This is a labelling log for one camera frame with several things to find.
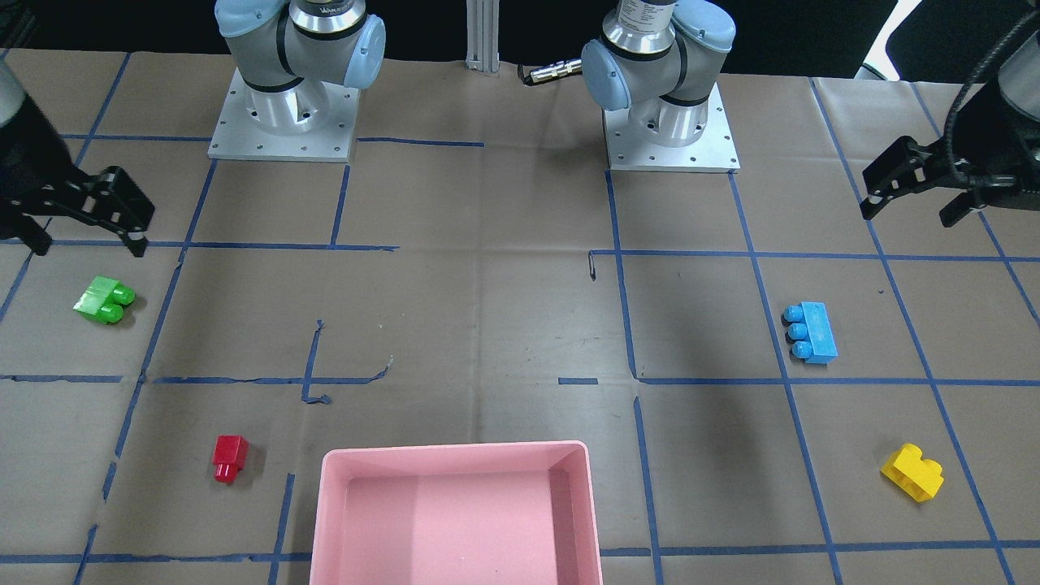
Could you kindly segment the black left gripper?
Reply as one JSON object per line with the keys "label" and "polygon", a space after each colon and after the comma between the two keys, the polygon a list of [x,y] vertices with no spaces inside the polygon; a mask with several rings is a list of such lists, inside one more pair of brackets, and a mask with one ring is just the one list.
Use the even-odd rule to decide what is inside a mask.
{"label": "black left gripper", "polygon": [[872,221],[896,197],[933,188],[972,188],[984,176],[1011,176],[1013,183],[980,183],[959,193],[939,211],[944,228],[989,204],[1038,203],[1037,62],[1006,62],[983,85],[963,83],[969,100],[951,105],[951,129],[931,145],[900,136],[862,173],[866,197],[861,217]]}

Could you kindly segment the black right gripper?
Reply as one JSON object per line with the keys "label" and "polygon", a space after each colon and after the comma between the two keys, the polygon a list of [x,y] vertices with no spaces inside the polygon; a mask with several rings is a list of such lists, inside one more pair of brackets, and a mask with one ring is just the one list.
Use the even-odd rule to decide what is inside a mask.
{"label": "black right gripper", "polygon": [[2,91],[1,188],[3,240],[16,238],[45,256],[51,236],[31,217],[70,217],[111,231],[134,257],[145,255],[155,205],[122,167],[93,176],[78,169],[23,90]]}

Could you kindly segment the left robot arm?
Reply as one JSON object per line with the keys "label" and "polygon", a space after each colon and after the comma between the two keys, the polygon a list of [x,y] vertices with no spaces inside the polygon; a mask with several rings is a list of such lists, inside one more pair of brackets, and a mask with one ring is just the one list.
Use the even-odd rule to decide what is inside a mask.
{"label": "left robot arm", "polygon": [[[588,92],[603,111],[628,111],[638,136],[668,149],[701,137],[707,101],[735,40],[731,16],[707,1],[620,1],[582,51]],[[950,228],[993,206],[1038,209],[1038,4],[970,71],[941,136],[901,136],[863,171],[861,217],[898,197],[958,189],[940,210]]]}

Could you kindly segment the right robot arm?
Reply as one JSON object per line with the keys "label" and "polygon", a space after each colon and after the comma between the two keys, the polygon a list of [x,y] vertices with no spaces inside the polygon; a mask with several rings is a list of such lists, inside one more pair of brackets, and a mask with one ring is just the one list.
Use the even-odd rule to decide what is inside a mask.
{"label": "right robot arm", "polygon": [[[254,162],[348,163],[359,97],[385,55],[385,23],[363,1],[219,1],[236,71],[208,154]],[[90,175],[8,66],[2,67],[1,236],[37,255],[38,217],[68,217],[144,255],[155,206],[122,167]]]}

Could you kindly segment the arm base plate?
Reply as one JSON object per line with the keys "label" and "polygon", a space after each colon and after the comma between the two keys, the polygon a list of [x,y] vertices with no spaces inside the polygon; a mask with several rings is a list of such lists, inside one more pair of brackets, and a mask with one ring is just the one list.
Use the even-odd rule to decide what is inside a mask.
{"label": "arm base plate", "polygon": [[679,106],[659,97],[603,111],[609,169],[735,173],[738,149],[716,84],[705,102]]}
{"label": "arm base plate", "polygon": [[238,71],[208,148],[211,159],[238,162],[349,163],[360,90],[305,79],[265,93]]}

